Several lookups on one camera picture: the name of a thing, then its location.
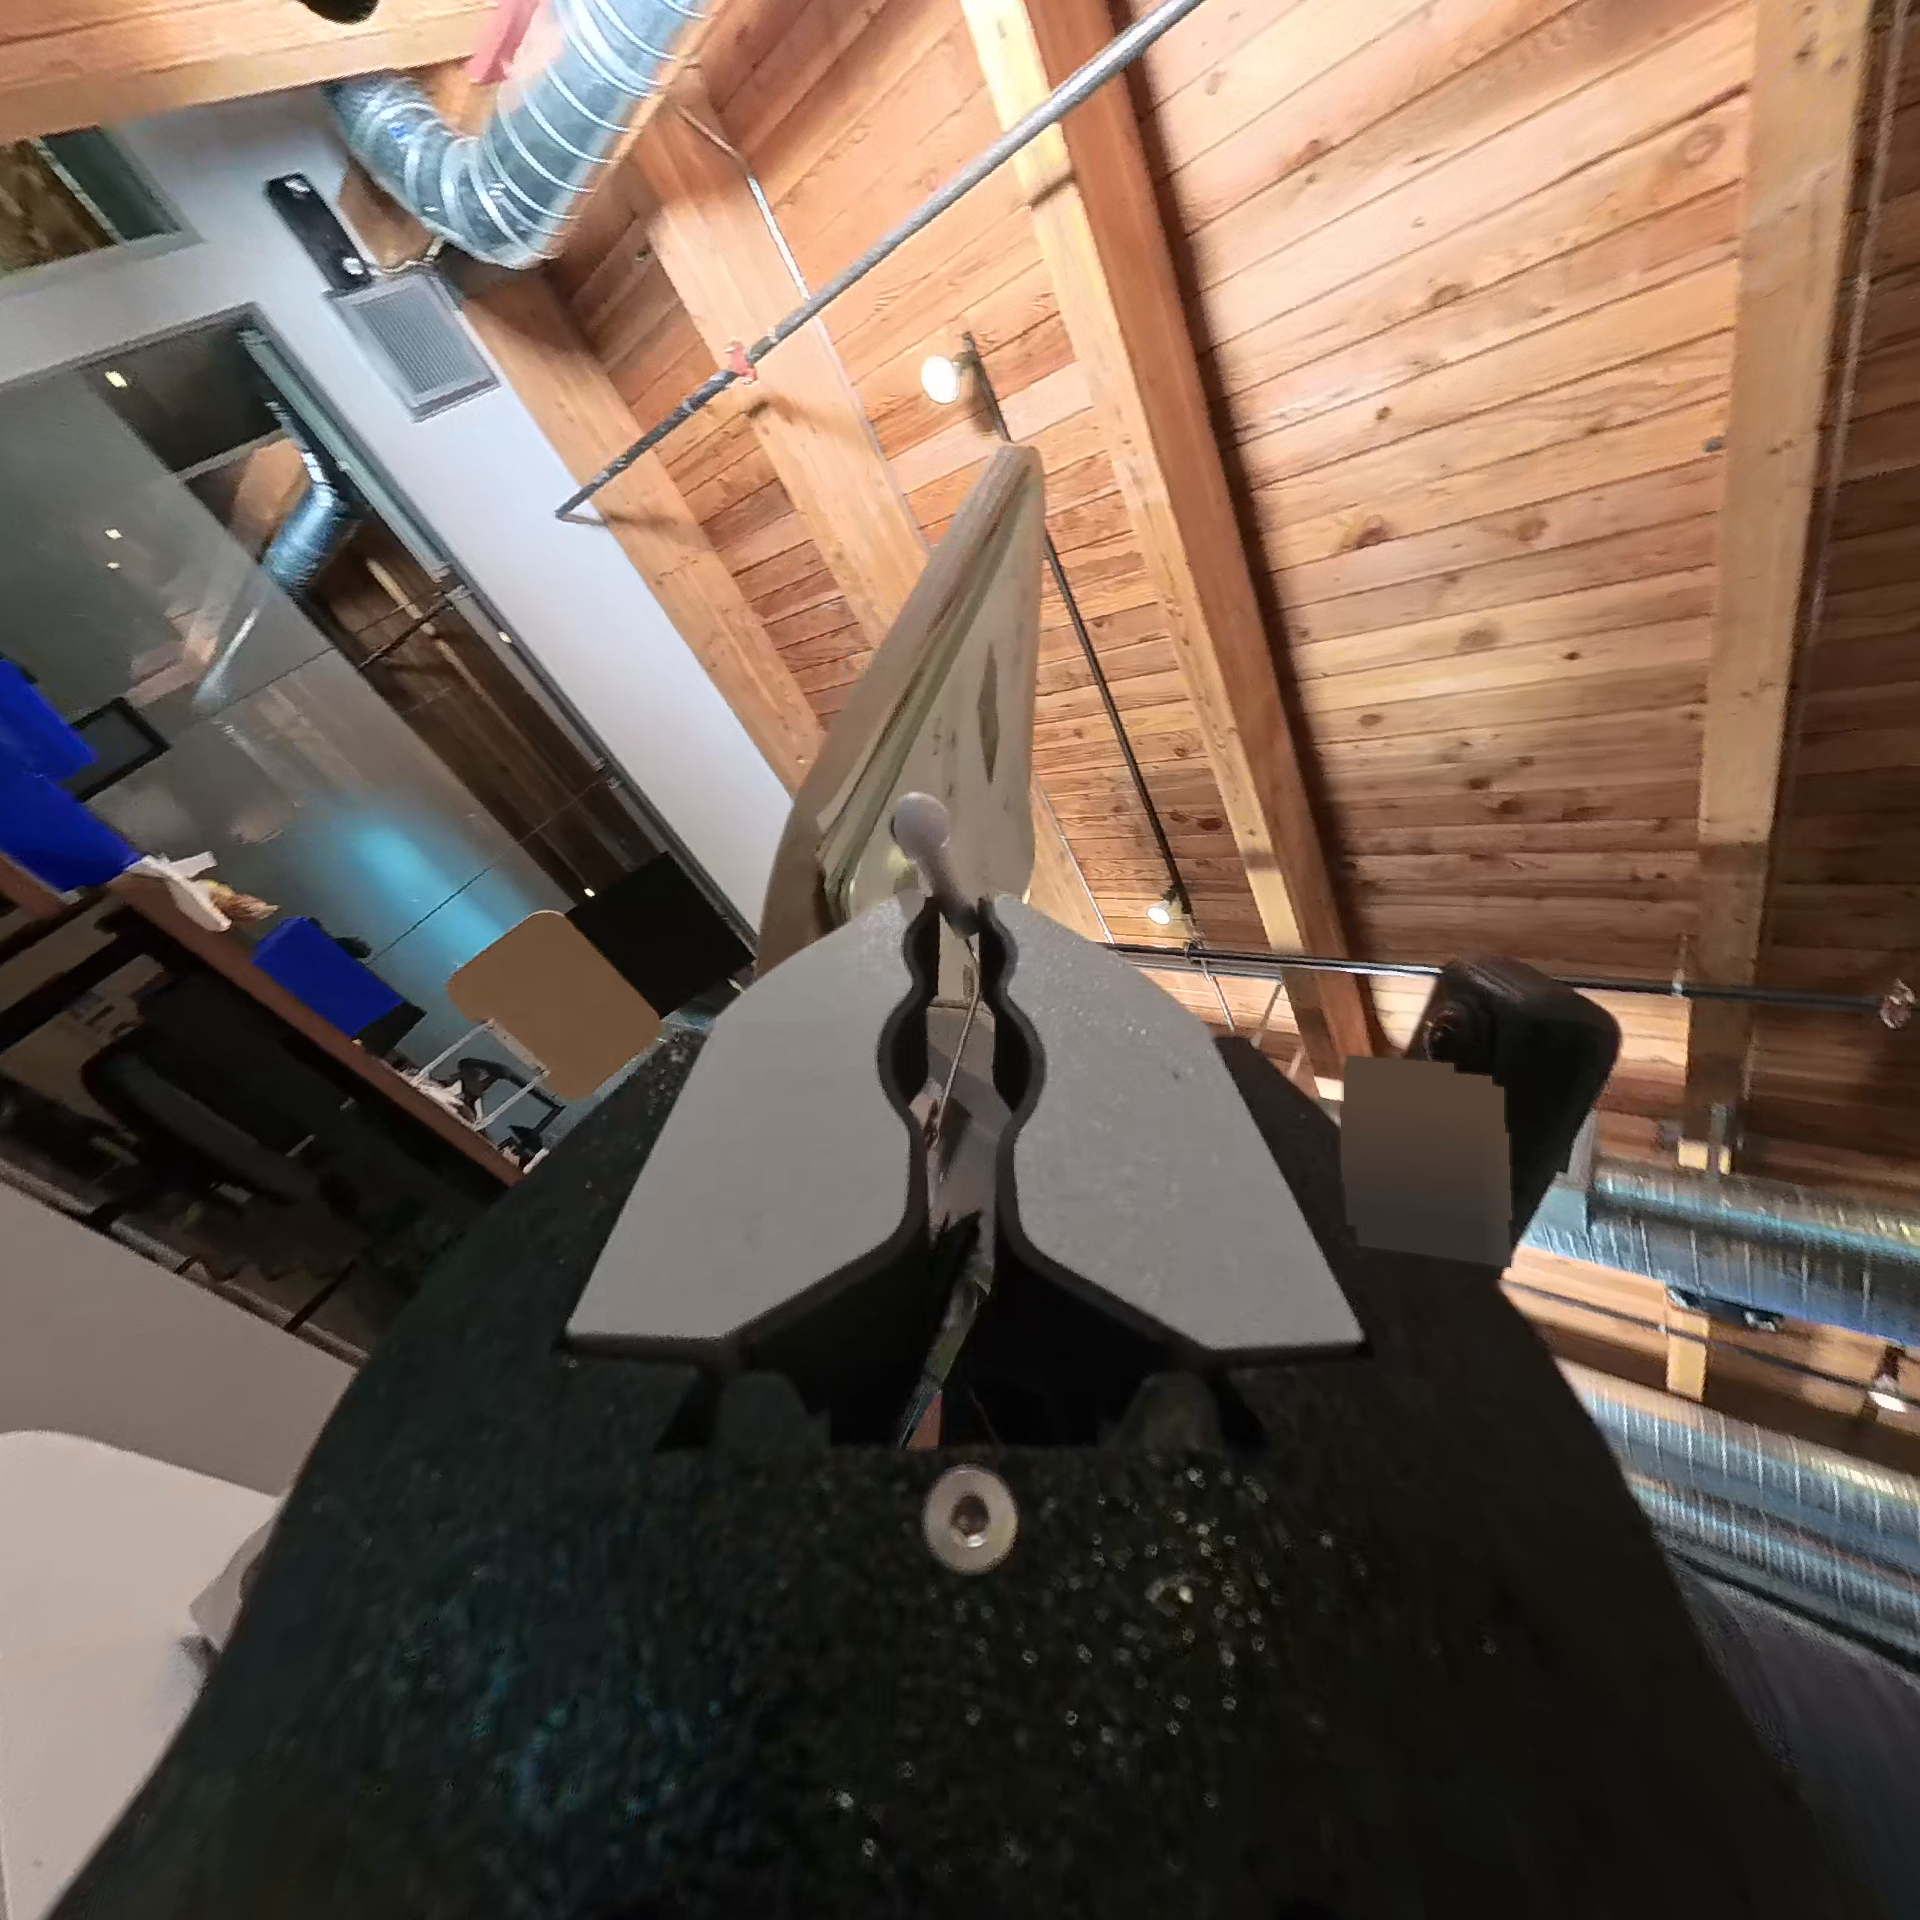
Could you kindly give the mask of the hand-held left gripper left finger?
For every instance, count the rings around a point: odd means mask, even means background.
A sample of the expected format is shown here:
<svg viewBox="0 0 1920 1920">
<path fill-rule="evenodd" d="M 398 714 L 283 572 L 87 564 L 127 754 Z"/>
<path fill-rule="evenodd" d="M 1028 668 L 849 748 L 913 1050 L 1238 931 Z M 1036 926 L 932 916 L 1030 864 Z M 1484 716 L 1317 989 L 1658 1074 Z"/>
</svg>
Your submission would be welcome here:
<svg viewBox="0 0 1920 1920">
<path fill-rule="evenodd" d="M 714 1025 L 566 1345 L 901 1410 L 943 1315 L 914 1099 L 943 916 L 886 896 Z"/>
</svg>

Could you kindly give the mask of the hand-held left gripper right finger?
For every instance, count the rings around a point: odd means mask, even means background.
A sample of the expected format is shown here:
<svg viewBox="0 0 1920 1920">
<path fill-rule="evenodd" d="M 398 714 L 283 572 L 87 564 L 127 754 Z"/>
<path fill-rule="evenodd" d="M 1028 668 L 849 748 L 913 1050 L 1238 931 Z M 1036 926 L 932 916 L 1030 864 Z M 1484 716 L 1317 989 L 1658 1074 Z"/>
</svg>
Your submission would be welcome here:
<svg viewBox="0 0 1920 1920">
<path fill-rule="evenodd" d="M 1013 896 L 980 905 L 978 949 L 1015 1260 L 1202 1363 L 1358 1354 L 1356 1310 L 1202 1019 Z"/>
</svg>

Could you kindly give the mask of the brick building instruction booklet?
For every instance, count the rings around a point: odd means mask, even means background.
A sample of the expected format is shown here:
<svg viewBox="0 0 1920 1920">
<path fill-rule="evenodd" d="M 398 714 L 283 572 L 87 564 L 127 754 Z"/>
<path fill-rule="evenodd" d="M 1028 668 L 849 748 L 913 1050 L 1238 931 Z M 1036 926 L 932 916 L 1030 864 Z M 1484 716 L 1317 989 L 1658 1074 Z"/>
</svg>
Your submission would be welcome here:
<svg viewBox="0 0 1920 1920">
<path fill-rule="evenodd" d="M 943 805 L 965 896 L 1026 896 L 1043 521 L 1039 454 L 997 449 L 831 723 L 805 797 L 831 924 L 909 884 L 893 840 L 909 794 Z"/>
</svg>

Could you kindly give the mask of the wooden book stand white base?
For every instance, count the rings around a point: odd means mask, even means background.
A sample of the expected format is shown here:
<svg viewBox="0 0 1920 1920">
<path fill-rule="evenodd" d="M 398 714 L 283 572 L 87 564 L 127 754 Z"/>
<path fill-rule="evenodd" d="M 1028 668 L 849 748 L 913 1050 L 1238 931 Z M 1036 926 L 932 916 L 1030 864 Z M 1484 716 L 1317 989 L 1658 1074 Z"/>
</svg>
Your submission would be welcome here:
<svg viewBox="0 0 1920 1920">
<path fill-rule="evenodd" d="M 670 1043 L 354 1376 L 283 1509 L 5 1434 L 9 1916 L 1070 1916 L 1086 1787 L 901 1410 L 575 1350 Z"/>
</svg>

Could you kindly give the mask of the black monitor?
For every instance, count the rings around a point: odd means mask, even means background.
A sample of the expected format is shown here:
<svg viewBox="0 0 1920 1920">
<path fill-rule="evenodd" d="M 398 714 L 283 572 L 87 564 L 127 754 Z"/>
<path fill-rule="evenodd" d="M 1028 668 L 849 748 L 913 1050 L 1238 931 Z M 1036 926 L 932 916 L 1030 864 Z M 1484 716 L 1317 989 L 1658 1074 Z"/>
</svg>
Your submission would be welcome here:
<svg viewBox="0 0 1920 1920">
<path fill-rule="evenodd" d="M 673 856 L 653 856 L 566 921 L 661 1018 L 718 1018 L 753 971 L 753 949 Z"/>
</svg>

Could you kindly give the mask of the metal ceiling rod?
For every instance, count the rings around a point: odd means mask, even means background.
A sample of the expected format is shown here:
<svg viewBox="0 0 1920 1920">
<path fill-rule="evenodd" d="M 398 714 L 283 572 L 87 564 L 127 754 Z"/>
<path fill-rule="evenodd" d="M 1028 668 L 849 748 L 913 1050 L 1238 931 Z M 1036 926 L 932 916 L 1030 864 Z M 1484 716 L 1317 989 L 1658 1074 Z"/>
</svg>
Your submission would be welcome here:
<svg viewBox="0 0 1920 1920">
<path fill-rule="evenodd" d="M 558 521 L 575 521 L 580 510 L 597 501 L 612 482 L 627 476 L 637 459 L 659 449 L 677 435 L 690 419 L 714 404 L 733 386 L 754 385 L 759 366 L 795 338 L 805 326 L 815 322 L 835 302 L 859 286 L 866 277 L 906 249 L 925 229 L 938 225 L 954 205 L 972 196 L 997 172 L 1009 166 L 1015 157 L 1033 149 L 1039 138 L 1066 123 L 1068 114 L 1093 100 L 1107 85 L 1137 66 L 1146 53 L 1179 28 L 1199 3 L 1163 3 L 1148 12 L 1146 18 L 1118 33 L 1102 44 L 1086 62 L 1081 62 L 1061 85 L 1055 85 L 1038 106 L 1026 110 L 1015 123 L 999 132 L 995 145 L 973 155 L 958 173 L 942 182 L 907 212 L 893 229 L 889 229 L 873 248 L 855 256 L 839 275 L 828 278 L 819 291 L 810 293 L 798 306 L 783 313 L 761 337 L 729 347 L 718 370 L 706 382 L 694 386 L 673 412 L 657 425 L 644 430 L 630 446 L 619 450 L 590 480 L 579 484 L 558 507 Z"/>
<path fill-rule="evenodd" d="M 1282 984 L 1285 973 L 1436 980 L 1447 969 L 1444 965 L 1366 962 L 1299 950 L 1228 950 L 1207 949 L 1202 944 L 1111 944 L 1111 950 L 1140 971 L 1187 971 L 1199 976 L 1267 979 L 1275 984 Z M 1873 1018 L 1886 1032 L 1909 1026 L 1909 1022 L 1915 1019 L 1918 1008 L 1915 989 L 1902 980 L 1895 980 L 1882 992 L 1823 992 L 1766 988 L 1757 984 L 1699 980 L 1683 973 L 1663 979 L 1556 973 L 1553 979 L 1558 986 L 1585 994 L 1729 1004 L 1823 1018 Z"/>
</svg>

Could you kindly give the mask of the blue storage bin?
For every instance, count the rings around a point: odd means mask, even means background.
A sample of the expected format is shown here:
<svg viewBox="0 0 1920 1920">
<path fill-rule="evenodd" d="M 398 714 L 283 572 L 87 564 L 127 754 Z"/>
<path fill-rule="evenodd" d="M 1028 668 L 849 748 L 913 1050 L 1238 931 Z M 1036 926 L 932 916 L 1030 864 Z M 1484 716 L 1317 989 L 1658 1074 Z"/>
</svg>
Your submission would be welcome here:
<svg viewBox="0 0 1920 1920">
<path fill-rule="evenodd" d="M 364 958 L 349 953 L 316 918 L 274 926 L 253 941 L 252 962 L 348 1040 L 359 1040 L 405 1006 Z"/>
<path fill-rule="evenodd" d="M 37 684 L 3 660 L 3 852 L 60 894 L 102 888 L 141 860 L 63 788 L 91 761 Z"/>
</svg>

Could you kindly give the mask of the black office chair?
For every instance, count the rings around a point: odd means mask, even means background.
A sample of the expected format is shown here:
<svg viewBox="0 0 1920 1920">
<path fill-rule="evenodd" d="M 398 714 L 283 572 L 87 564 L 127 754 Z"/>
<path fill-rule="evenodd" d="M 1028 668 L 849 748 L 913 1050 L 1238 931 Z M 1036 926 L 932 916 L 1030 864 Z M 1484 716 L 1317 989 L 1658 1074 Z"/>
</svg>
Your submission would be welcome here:
<svg viewBox="0 0 1920 1920">
<path fill-rule="evenodd" d="M 399 1200 L 378 1141 L 326 1077 L 301 1067 L 235 997 L 173 979 L 79 1070 L 125 1136 L 122 1210 L 183 1203 L 321 1208 L 367 1225 Z"/>
</svg>

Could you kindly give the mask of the silver air duct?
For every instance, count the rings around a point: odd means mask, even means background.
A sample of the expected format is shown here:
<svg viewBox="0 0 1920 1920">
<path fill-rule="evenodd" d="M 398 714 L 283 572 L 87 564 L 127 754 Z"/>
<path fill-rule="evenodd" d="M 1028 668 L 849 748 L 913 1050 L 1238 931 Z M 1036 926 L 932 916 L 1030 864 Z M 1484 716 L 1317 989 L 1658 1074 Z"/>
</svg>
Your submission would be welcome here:
<svg viewBox="0 0 1920 1920">
<path fill-rule="evenodd" d="M 1909 1205 L 1598 1162 L 1585 1185 L 1548 1192 L 1521 1251 L 1918 1347 L 1918 1212 Z"/>
<path fill-rule="evenodd" d="M 1915 1657 L 1913 1476 L 1569 1361 L 1558 1372 L 1668 1552 Z"/>
<path fill-rule="evenodd" d="M 710 3 L 542 4 L 486 121 L 460 132 L 388 72 L 322 85 L 348 154 L 422 229 L 489 265 L 555 256 Z"/>
<path fill-rule="evenodd" d="M 330 444 L 316 440 L 283 400 L 268 400 L 268 404 L 298 452 L 306 484 L 255 564 L 287 598 L 301 601 L 340 546 L 371 516 L 371 505 Z"/>
</svg>

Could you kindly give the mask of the wall vent grille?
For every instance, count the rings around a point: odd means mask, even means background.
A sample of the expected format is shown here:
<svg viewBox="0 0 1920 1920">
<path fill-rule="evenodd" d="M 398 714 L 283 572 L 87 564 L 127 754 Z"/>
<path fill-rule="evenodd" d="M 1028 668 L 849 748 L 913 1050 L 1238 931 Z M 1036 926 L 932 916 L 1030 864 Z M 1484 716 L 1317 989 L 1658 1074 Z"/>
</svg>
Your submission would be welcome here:
<svg viewBox="0 0 1920 1920">
<path fill-rule="evenodd" d="M 330 302 L 415 424 L 495 390 L 498 374 L 438 275 L 395 272 Z"/>
</svg>

